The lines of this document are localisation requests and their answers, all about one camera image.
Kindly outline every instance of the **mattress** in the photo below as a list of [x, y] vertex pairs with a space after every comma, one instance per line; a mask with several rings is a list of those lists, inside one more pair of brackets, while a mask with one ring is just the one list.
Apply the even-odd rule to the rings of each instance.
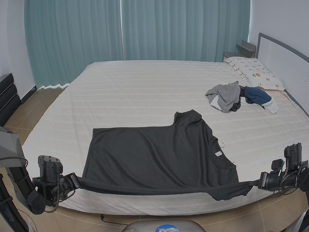
[[[82, 176], [93, 128], [168, 126], [174, 114], [196, 110], [213, 130], [226, 157], [237, 166], [239, 181], [259, 179], [287, 145], [301, 142], [309, 159], [309, 119], [284, 93], [269, 91], [279, 109], [269, 114], [257, 104], [222, 113], [205, 93], [217, 84], [244, 81], [227, 63], [192, 61], [111, 61], [86, 67], [44, 113], [23, 151], [33, 177], [37, 157], [61, 160], [64, 174]], [[115, 215], [190, 215], [239, 207], [270, 192], [253, 187], [247, 196], [214, 200], [207, 193], [113, 195], [76, 190], [61, 206]]]

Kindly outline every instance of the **teal curtain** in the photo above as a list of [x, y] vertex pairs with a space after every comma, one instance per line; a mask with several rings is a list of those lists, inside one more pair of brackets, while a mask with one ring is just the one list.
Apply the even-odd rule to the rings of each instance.
[[25, 0], [37, 87], [71, 83], [88, 64], [123, 60], [119, 0]]
[[220, 62], [247, 41], [250, 0], [122, 0], [125, 60]]

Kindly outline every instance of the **pillowcase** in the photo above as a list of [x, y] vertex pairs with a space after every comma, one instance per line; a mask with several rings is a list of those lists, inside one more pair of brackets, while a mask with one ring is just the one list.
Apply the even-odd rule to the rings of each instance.
[[230, 57], [225, 60], [249, 87], [284, 91], [281, 80], [269, 72], [257, 58]]

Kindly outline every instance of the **white wall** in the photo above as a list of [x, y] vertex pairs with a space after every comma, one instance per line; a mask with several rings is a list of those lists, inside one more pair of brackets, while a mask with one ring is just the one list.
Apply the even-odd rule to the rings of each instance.
[[35, 86], [26, 46], [24, 2], [0, 0], [0, 75], [12, 73], [20, 98]]
[[251, 0], [248, 41], [264, 33], [309, 56], [309, 0]]

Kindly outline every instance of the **white headboard panel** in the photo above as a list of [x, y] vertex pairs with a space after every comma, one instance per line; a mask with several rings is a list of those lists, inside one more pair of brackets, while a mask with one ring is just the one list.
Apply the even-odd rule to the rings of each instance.
[[288, 95], [309, 114], [309, 58], [272, 37], [259, 33], [256, 58], [281, 79]]

